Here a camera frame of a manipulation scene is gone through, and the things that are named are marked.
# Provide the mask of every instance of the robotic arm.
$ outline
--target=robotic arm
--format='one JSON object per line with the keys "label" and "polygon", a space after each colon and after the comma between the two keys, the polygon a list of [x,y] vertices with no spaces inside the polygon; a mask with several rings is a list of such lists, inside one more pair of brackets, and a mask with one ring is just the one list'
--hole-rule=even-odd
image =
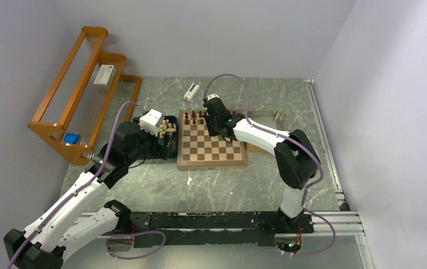
{"label": "robotic arm", "polygon": [[[304,132],[278,131],[253,122],[256,126],[261,126],[276,135],[256,129],[250,125],[244,115],[232,115],[217,95],[210,95],[204,99],[204,107],[206,110],[204,117],[210,136],[222,135],[224,139],[249,142],[275,156],[281,179],[286,184],[284,199],[277,215],[286,231],[294,231],[296,229],[293,228],[294,225],[304,213],[301,198],[306,183],[314,177],[317,167],[305,152],[279,137],[278,134],[299,142],[317,158]],[[163,145],[158,144],[157,128],[162,119],[161,113],[151,110],[140,117],[138,122],[121,123],[116,130],[104,168],[96,180],[90,183],[103,163],[108,144],[86,165],[85,171],[67,193],[44,215],[23,231],[12,229],[6,234],[4,244],[9,259],[26,241],[26,236],[33,231],[37,233],[16,258],[15,265],[20,269],[61,268],[63,261],[99,235],[132,233],[131,211],[116,200],[107,202],[95,215],[77,225],[72,226],[72,224],[92,200],[110,190],[128,173],[129,166],[139,158],[149,154],[167,159],[173,143],[172,137],[167,137]],[[87,183],[89,185],[86,188],[77,192],[81,185]],[[39,229],[40,223],[70,195],[73,197],[59,208],[42,229]]]}

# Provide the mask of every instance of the chessboard frame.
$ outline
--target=chessboard frame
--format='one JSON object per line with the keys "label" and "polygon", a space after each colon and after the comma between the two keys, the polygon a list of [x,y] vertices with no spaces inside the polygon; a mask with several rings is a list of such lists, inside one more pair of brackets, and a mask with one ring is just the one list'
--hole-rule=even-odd
{"label": "chessboard frame", "polygon": [[[191,113],[194,109],[191,110],[181,110],[179,111],[179,136],[178,136],[178,153],[177,153],[177,168],[179,170],[212,170],[212,169],[226,169],[226,168],[245,168],[247,167],[247,149],[244,142],[240,142],[241,147],[241,160],[212,160],[212,161],[183,161],[182,160],[182,149],[183,149],[183,140],[184,140],[184,114]],[[196,112],[202,111],[205,113],[205,110],[194,110]],[[235,111],[241,113],[239,109],[232,109],[230,111]],[[223,138],[219,136],[219,143],[223,142]]]}

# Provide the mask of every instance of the floor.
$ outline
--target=floor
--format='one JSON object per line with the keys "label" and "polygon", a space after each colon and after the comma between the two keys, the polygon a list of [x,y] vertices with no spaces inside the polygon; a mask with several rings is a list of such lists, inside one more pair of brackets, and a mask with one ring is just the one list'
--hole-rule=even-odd
{"label": "floor", "polygon": [[[209,77],[144,77],[137,102],[146,109],[165,115],[178,115],[182,109],[201,109],[202,94],[192,102],[183,100],[192,82],[203,91]],[[304,80],[246,78],[250,87],[250,109],[280,109],[289,131],[302,129],[322,161],[324,179],[309,191],[306,207],[311,210],[338,210],[335,189],[326,149],[321,143],[314,107]],[[118,108],[129,100],[132,85],[120,84],[105,117],[100,139],[106,139]],[[210,88],[222,98],[227,108],[244,109],[247,96],[234,78],[218,79]],[[131,169],[106,195],[94,201],[86,212],[96,212],[106,201],[117,199],[132,211],[250,211],[277,210],[281,204],[284,183],[276,161],[266,152],[248,152],[248,167],[206,171],[179,171],[175,160],[146,160]],[[61,194],[75,182],[82,166],[70,165]]]}

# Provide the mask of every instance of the gray wall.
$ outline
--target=gray wall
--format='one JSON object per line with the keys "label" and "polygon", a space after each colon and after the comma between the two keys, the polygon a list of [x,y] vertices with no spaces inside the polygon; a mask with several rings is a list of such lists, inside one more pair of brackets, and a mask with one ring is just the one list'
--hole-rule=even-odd
{"label": "gray wall", "polygon": [[6,232],[56,201],[67,169],[27,123],[74,40],[53,4],[0,1],[0,268],[8,263]]}
{"label": "gray wall", "polygon": [[105,46],[142,76],[316,76],[355,0],[54,0],[72,33],[103,26]]}
{"label": "gray wall", "polygon": [[358,0],[314,87],[377,269],[427,268],[427,0]]}

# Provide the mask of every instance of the white remote control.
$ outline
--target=white remote control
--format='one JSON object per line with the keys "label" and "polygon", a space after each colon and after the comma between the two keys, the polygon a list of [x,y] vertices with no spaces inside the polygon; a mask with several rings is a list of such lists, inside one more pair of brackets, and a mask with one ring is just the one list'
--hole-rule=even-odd
{"label": "white remote control", "polygon": [[189,87],[187,92],[184,94],[184,99],[186,99],[187,101],[192,101],[192,99],[197,94],[199,89],[200,89],[199,84],[192,83],[192,85]]}

